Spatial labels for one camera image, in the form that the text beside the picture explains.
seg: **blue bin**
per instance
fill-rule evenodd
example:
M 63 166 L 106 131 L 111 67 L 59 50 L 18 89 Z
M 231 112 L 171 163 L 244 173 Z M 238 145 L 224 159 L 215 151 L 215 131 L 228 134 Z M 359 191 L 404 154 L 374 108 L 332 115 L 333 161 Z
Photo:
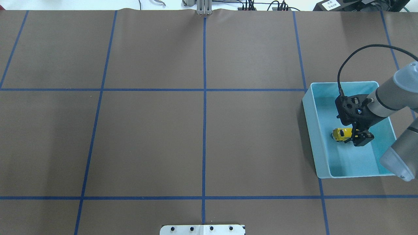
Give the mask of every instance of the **blue bin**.
M 346 96 L 369 94 L 377 82 L 342 82 Z M 336 82 L 312 83 L 302 99 L 311 140 L 316 174 L 319 178 L 392 176 L 379 159 L 396 140 L 392 123 L 386 118 L 370 128 L 375 139 L 362 147 L 336 142 L 331 138 L 335 128 L 344 127 L 335 107 L 339 95 Z

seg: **robotic arm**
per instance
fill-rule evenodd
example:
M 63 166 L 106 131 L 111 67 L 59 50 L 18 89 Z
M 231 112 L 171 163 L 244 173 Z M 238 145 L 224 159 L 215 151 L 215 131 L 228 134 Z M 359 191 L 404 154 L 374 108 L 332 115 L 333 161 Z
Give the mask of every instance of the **robotic arm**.
M 342 67 L 355 53 L 373 46 L 404 52 L 416 61 L 398 70 L 392 78 L 370 94 L 345 96 L 339 82 Z M 369 132 L 371 126 L 405 107 L 418 112 L 418 58 L 403 49 L 381 44 L 362 47 L 343 63 L 337 80 L 340 92 L 335 100 L 337 118 L 343 125 L 353 126 L 351 138 L 345 143 L 353 141 L 354 146 L 364 146 L 374 138 Z M 418 176 L 418 148 L 415 145 L 418 145 L 418 118 L 386 150 L 380 163 L 404 181 L 414 179 Z

